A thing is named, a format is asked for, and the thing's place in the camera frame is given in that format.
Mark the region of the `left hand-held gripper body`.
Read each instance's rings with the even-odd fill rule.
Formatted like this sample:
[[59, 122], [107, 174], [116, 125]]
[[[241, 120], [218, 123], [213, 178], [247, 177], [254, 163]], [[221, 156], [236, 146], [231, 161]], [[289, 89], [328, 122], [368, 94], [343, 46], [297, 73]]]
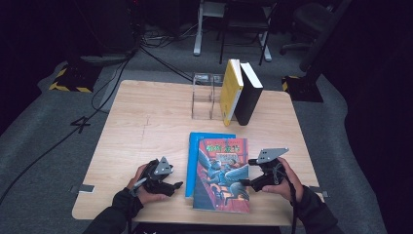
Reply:
[[141, 178], [145, 178], [143, 187], [152, 194], [164, 194], [171, 196], [175, 185], [164, 182], [164, 179], [172, 173], [172, 165], [166, 157], [160, 160], [150, 161], [144, 168]]

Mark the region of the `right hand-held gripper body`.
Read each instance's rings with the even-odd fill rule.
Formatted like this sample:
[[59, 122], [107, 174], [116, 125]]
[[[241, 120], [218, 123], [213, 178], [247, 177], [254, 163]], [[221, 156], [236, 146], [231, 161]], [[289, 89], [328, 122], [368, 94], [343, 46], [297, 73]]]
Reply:
[[267, 148], [262, 149], [258, 155], [257, 163], [261, 168], [263, 175], [253, 179], [256, 192], [260, 191], [266, 185], [280, 185], [286, 177], [286, 172], [279, 157], [286, 153], [288, 148]]

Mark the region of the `red and blue illustrated book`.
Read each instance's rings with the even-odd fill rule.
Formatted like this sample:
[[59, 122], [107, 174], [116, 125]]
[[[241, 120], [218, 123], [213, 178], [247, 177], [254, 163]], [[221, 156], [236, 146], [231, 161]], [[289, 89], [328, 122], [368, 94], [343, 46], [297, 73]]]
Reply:
[[205, 138], [199, 142], [193, 208], [222, 213], [249, 213], [246, 138]]

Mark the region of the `thin blue book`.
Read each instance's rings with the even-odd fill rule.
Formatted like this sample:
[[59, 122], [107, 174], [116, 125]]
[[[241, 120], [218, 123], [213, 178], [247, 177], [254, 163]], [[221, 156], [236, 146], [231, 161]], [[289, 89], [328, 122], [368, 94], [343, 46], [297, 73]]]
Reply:
[[185, 197], [192, 198], [193, 191], [196, 183], [197, 163], [198, 163], [198, 151], [199, 142], [204, 138], [235, 138], [235, 134], [223, 134], [223, 133], [198, 133], [192, 132], [189, 135], [189, 151], [187, 161], [187, 174], [186, 174], [186, 187]]

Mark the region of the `thick black book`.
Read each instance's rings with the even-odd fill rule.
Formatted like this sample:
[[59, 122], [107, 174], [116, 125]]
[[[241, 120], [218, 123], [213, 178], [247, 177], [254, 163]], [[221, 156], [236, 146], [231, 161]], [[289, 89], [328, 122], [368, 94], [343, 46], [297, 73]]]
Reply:
[[241, 63], [244, 87], [238, 100], [235, 116], [241, 126], [246, 126], [263, 91], [263, 85], [249, 62]]

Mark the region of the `yellow book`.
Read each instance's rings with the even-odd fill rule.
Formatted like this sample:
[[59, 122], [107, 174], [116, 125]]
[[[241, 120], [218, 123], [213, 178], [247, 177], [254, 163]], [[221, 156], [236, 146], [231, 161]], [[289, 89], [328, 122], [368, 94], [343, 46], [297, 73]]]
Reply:
[[225, 126], [230, 125], [243, 87], [244, 81], [240, 61], [231, 58], [227, 63], [220, 94], [220, 108]]

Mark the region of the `clear acrylic book rack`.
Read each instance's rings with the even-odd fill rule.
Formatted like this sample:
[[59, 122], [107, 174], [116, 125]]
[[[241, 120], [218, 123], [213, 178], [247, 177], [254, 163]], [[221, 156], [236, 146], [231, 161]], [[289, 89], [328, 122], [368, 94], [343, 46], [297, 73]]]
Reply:
[[192, 118], [220, 120], [220, 93], [222, 74], [195, 73], [192, 86]]

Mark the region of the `person's left hand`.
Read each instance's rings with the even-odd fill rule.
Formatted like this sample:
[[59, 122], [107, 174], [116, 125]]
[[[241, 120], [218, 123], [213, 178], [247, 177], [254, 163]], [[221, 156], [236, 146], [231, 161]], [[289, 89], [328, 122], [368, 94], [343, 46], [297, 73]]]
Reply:
[[[138, 167], [135, 176], [130, 179], [129, 184], [127, 185], [127, 189], [132, 190], [133, 186], [140, 180], [140, 176], [143, 173], [144, 169], [146, 168], [146, 164], [141, 165]], [[143, 186], [140, 186], [137, 189], [137, 198], [140, 200], [142, 205], [152, 203], [152, 202], [158, 202], [162, 201], [164, 199], [167, 199], [167, 195], [165, 194], [152, 194], [149, 193], [145, 190]]]

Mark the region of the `person's right hand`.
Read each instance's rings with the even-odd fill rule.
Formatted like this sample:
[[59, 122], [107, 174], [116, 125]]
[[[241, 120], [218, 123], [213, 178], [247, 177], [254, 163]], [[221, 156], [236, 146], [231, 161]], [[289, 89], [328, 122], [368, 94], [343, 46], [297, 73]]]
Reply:
[[288, 162], [282, 157], [279, 158], [287, 175], [280, 185], [266, 185], [262, 188], [263, 192], [274, 193], [283, 196], [289, 202], [296, 201], [299, 203], [302, 200], [304, 188], [297, 174], [291, 169]]

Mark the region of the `person's dark clothing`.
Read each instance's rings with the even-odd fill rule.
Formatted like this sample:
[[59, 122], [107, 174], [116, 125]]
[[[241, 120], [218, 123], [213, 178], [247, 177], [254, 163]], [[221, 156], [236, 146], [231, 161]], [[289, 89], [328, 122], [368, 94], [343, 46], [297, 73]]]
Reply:
[[282, 234], [278, 226], [140, 222], [132, 234]]

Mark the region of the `black stand with striped base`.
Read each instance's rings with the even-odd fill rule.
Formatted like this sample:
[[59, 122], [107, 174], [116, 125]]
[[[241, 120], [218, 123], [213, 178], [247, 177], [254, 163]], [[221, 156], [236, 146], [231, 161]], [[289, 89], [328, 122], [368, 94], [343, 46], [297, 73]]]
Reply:
[[351, 2], [352, 0], [341, 0], [331, 20], [300, 62], [299, 67], [305, 72], [305, 75], [302, 77], [284, 76], [282, 78], [282, 88], [289, 93], [292, 100], [323, 102], [317, 87], [317, 80], [321, 75], [321, 50]]

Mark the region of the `yellow-black striped stand base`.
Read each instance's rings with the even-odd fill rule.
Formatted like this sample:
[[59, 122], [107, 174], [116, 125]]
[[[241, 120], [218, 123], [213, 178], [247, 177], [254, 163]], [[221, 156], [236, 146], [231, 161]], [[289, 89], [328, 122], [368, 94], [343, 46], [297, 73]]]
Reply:
[[58, 72], [49, 89], [64, 92], [92, 93], [101, 70], [102, 68], [98, 66], [80, 69], [70, 64], [65, 64]]

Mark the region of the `black metal chair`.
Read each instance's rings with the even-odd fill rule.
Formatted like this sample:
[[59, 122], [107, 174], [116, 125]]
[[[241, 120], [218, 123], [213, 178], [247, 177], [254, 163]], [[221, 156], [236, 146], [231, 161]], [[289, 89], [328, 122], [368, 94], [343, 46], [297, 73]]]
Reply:
[[259, 64], [267, 48], [268, 37], [273, 11], [277, 6], [276, 0], [226, 0], [219, 35], [222, 36], [219, 62], [223, 60], [226, 46], [248, 47], [248, 44], [226, 43], [226, 35], [230, 31], [254, 33], [252, 42], [258, 41], [261, 51]]

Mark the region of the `black office chair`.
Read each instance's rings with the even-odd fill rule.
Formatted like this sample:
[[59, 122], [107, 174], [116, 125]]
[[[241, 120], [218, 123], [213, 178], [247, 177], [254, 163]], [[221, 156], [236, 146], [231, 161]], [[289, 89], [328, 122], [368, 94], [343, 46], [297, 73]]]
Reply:
[[334, 3], [323, 6], [316, 2], [298, 7], [293, 12], [292, 44], [283, 45], [280, 54], [283, 56], [287, 51], [309, 50], [331, 20], [336, 7]]

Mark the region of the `dark equipment cabinet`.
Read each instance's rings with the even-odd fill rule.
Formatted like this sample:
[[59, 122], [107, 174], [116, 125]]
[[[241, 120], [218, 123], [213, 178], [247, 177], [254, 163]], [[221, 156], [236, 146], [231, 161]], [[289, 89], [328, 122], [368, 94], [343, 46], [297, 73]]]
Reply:
[[140, 25], [132, 0], [73, 0], [98, 54], [129, 58], [139, 48]]

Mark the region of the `grey table bracket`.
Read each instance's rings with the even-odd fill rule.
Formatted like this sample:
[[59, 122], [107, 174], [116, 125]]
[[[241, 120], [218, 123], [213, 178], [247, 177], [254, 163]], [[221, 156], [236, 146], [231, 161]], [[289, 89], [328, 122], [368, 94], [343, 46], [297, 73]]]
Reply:
[[329, 197], [327, 191], [323, 190], [323, 189], [320, 188], [320, 187], [309, 186], [309, 188], [310, 188], [312, 191], [314, 191], [315, 193], [321, 194], [323, 198], [328, 198], [328, 197]]
[[79, 193], [93, 193], [94, 186], [88, 184], [81, 184], [81, 185], [72, 185], [69, 189], [70, 193], [79, 194]]

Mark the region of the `white desk frame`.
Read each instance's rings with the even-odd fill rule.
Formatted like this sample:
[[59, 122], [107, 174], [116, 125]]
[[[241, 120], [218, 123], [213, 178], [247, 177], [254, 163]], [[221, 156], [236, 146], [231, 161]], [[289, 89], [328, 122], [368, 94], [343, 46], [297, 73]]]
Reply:
[[[194, 52], [195, 56], [199, 56], [201, 54], [201, 47], [202, 47], [202, 39], [203, 39], [203, 21], [204, 17], [208, 18], [221, 18], [220, 24], [218, 25], [218, 34], [217, 39], [221, 40], [222, 36], [219, 35], [223, 14], [224, 14], [224, 5], [226, 0], [200, 0], [200, 6], [198, 11], [198, 28], [196, 34], [196, 40], [194, 45]], [[248, 44], [249, 47], [253, 47], [254, 42], [249, 43], [240, 43], [240, 44]], [[265, 50], [264, 60], [271, 61], [272, 57], [269, 52], [268, 46]]]

